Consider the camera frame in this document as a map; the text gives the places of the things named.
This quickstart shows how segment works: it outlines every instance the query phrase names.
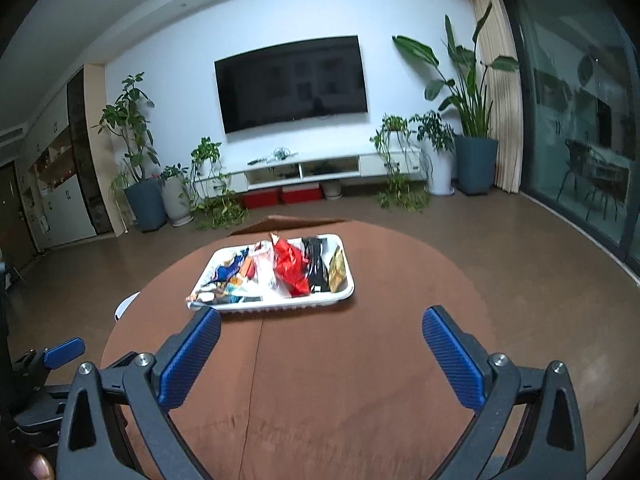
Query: glass window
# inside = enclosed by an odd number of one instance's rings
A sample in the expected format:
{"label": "glass window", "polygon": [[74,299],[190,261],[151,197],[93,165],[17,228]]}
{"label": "glass window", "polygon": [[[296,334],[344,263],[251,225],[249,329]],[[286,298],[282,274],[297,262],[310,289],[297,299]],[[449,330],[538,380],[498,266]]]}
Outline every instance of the glass window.
{"label": "glass window", "polygon": [[638,223],[636,224],[636,231],[634,232],[634,237],[631,240],[629,253],[640,264],[640,218],[638,218]]}
{"label": "glass window", "polygon": [[532,138],[524,187],[619,243],[640,146],[638,56],[603,0],[514,0]]}

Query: sliding glass door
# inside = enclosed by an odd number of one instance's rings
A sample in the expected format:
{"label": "sliding glass door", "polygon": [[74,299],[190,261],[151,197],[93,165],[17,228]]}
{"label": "sliding glass door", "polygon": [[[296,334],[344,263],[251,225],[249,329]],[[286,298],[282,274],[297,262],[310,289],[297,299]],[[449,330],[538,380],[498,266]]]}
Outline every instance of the sliding glass door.
{"label": "sliding glass door", "polygon": [[635,266],[636,48],[604,0],[505,5],[523,89],[522,188]]}

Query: television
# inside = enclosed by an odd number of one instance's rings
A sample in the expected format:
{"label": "television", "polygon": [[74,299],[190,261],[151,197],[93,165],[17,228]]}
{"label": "television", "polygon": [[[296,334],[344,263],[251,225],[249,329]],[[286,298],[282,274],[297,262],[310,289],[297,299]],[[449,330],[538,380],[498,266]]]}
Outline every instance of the television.
{"label": "television", "polygon": [[216,62],[225,133],[367,111],[357,36],[296,41]]}

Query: plastic tray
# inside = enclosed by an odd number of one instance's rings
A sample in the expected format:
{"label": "plastic tray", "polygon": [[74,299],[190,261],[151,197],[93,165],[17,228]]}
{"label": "plastic tray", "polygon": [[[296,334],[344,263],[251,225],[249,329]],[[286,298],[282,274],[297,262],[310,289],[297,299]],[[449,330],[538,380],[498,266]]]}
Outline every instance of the plastic tray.
{"label": "plastic tray", "polygon": [[[309,296],[300,296],[297,298],[284,298],[280,300],[263,300],[263,301],[247,301],[242,303],[231,304],[218,304],[214,308],[220,313],[224,312],[261,312],[265,310],[289,310],[293,308],[313,308],[316,306],[329,306],[338,301],[345,300],[355,289],[353,283],[353,276],[351,275],[351,269],[349,268],[349,262],[347,260],[347,253],[344,250],[342,240],[338,235],[325,234],[317,235],[318,238],[324,238],[322,242],[322,259],[324,264],[329,267],[331,257],[334,255],[336,247],[341,247],[344,253],[344,267],[347,271],[347,279],[342,282],[340,289],[337,292],[315,292]],[[301,238],[288,238],[289,242],[301,247]],[[225,261],[231,259],[238,251],[245,249],[246,245],[236,247],[225,247],[217,250],[213,253],[213,256],[209,260],[209,263],[205,267],[203,273],[200,275],[196,282],[191,294],[194,294],[201,286],[207,283],[213,274],[213,271],[217,266],[223,264]]]}

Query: beige curtain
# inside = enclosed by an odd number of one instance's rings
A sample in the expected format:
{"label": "beige curtain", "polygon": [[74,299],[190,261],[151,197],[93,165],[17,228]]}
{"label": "beige curtain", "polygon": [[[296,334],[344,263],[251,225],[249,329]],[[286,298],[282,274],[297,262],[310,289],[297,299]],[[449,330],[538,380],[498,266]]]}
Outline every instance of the beige curtain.
{"label": "beige curtain", "polygon": [[[502,0],[471,0],[476,20],[482,17],[489,2],[494,4],[494,8],[478,38],[481,59],[491,63],[501,54],[516,58],[516,47]],[[489,69],[485,81],[489,99],[494,100],[490,136],[498,140],[494,184],[507,192],[517,193],[522,171],[520,74]]]}

